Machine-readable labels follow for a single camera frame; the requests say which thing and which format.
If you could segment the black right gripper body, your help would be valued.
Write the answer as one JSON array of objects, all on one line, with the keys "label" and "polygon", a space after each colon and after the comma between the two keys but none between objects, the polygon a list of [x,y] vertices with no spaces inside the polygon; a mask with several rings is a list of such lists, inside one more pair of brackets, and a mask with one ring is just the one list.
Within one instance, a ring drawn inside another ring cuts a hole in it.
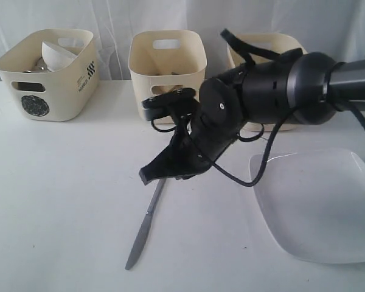
[{"label": "black right gripper body", "polygon": [[170,141],[170,178],[189,179],[207,172],[236,140],[236,121],[220,124],[205,115],[173,116],[176,133]]}]

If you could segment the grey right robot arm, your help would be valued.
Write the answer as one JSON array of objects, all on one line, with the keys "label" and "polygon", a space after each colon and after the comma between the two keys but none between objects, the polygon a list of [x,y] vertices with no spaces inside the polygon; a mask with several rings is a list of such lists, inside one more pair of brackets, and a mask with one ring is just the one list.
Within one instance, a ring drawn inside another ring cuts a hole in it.
[{"label": "grey right robot arm", "polygon": [[199,90],[181,88],[142,103],[153,122],[171,117],[172,138],[143,166],[144,184],[189,179],[217,167],[217,159],[249,122],[273,125],[258,173],[240,185],[256,185],[266,169],[281,126],[321,125],[350,111],[365,131],[365,60],[337,62],[328,55],[294,49],[261,64],[242,64],[205,80]]}]

